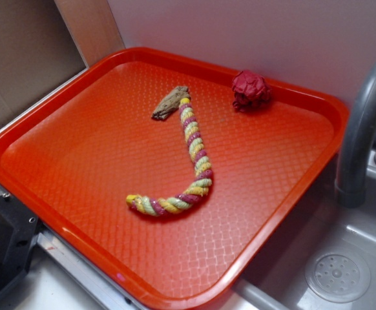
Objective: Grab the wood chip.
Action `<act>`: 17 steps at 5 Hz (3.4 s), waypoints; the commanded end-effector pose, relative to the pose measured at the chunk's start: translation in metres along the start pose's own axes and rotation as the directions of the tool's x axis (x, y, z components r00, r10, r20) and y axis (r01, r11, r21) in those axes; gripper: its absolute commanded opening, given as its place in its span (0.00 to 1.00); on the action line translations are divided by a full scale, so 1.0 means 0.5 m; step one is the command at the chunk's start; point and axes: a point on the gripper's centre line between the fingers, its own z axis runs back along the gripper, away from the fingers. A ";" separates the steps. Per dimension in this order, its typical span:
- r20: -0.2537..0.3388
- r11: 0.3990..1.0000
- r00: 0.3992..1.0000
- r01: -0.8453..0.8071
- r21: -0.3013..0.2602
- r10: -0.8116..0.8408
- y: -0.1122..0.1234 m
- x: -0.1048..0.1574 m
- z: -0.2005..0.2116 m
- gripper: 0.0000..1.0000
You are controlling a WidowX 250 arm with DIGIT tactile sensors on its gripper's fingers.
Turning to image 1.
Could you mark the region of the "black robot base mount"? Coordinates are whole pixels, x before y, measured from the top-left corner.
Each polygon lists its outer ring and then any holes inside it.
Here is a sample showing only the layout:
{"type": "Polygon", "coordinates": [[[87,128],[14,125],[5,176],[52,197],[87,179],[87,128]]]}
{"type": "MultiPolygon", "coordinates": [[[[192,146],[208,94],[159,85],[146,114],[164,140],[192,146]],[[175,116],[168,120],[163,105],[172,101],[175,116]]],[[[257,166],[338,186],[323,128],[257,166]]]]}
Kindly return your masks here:
{"type": "Polygon", "coordinates": [[[39,225],[17,198],[0,196],[0,299],[28,274],[39,225]]]}

